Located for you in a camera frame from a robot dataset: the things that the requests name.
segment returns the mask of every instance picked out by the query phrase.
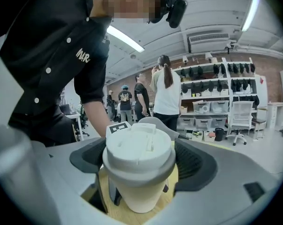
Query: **dark hair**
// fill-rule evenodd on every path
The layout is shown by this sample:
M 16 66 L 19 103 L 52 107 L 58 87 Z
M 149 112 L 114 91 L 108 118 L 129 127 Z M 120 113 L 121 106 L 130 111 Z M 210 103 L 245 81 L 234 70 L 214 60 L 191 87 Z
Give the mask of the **dark hair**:
M 139 78 L 140 74 L 142 74 L 142 73 L 137 73 L 137 74 L 135 75 L 135 80 L 136 80 L 136 82 L 137 82 L 137 79 Z
M 165 88 L 169 88 L 174 83 L 170 70 L 169 57 L 167 55 L 161 55 L 158 59 L 158 64 L 164 68 L 164 84 Z

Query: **person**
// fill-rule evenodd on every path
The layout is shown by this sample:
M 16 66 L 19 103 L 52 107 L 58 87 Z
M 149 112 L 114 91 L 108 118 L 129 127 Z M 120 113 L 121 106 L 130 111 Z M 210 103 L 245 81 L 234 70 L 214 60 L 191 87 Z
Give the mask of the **person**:
M 132 125 L 132 108 L 131 108 L 131 98 L 132 94 L 128 91 L 128 85 L 122 86 L 122 91 L 118 94 L 118 100 L 120 101 L 120 113 L 121 122 L 126 121 L 126 116 L 128 118 L 128 123 Z
M 169 57 L 158 58 L 159 70 L 152 69 L 150 87 L 156 92 L 154 114 L 168 128 L 177 131 L 177 121 L 181 109 L 181 79 L 170 69 Z
M 110 121 L 113 121 L 113 101 L 112 101 L 112 94 L 113 91 L 109 90 L 109 94 L 107 96 L 107 110 L 108 110 L 108 118 L 110 119 Z
M 102 98 L 112 17 L 156 23 L 174 2 L 28 0 L 10 28 L 0 34 L 7 35 L 0 57 L 24 90 L 9 125 L 46 146 L 72 142 L 71 121 L 56 102 L 74 78 L 89 121 L 105 137 L 111 122 Z
M 138 73 L 135 76 L 136 85 L 134 88 L 134 98 L 135 98 L 135 114 L 137 120 L 150 116 L 150 99 L 145 88 L 145 75 L 143 73 Z

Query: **black t-shirt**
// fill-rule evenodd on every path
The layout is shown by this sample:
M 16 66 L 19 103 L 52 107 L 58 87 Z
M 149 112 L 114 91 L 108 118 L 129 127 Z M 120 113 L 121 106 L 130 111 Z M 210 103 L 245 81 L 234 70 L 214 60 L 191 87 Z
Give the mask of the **black t-shirt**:
M 118 94 L 118 100 L 121 102 L 121 111 L 131 110 L 130 98 L 132 98 L 132 94 L 127 90 L 123 90 Z
M 142 106 L 141 103 L 139 102 L 138 98 L 137 98 L 137 94 L 142 94 L 143 99 L 145 100 L 146 108 L 148 109 L 150 107 L 149 95 L 147 94 L 146 88 L 141 83 L 136 83 L 136 85 L 135 85 L 135 88 L 134 88 L 134 98 L 135 98 L 135 101 L 136 101 L 136 105 L 135 106 Z

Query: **black shirt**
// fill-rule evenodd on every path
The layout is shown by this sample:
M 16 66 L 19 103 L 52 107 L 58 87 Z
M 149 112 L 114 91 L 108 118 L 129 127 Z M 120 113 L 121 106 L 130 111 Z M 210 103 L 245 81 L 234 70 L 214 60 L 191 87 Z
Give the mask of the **black shirt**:
M 123 90 L 118 94 L 118 100 L 121 102 L 121 111 L 131 110 L 130 98 L 132 98 L 132 94 L 127 90 Z
M 136 83 L 136 85 L 135 85 L 134 98 L 135 98 L 135 101 L 136 101 L 135 106 L 142 106 L 141 103 L 138 100 L 137 94 L 142 94 L 143 99 L 145 100 L 146 108 L 149 109 L 149 107 L 150 107 L 149 95 L 147 94 L 146 88 L 141 83 Z
M 82 104 L 102 101 L 111 18 L 89 18 L 92 0 L 29 0 L 0 51 L 24 89 L 14 112 L 37 115 L 71 79 Z

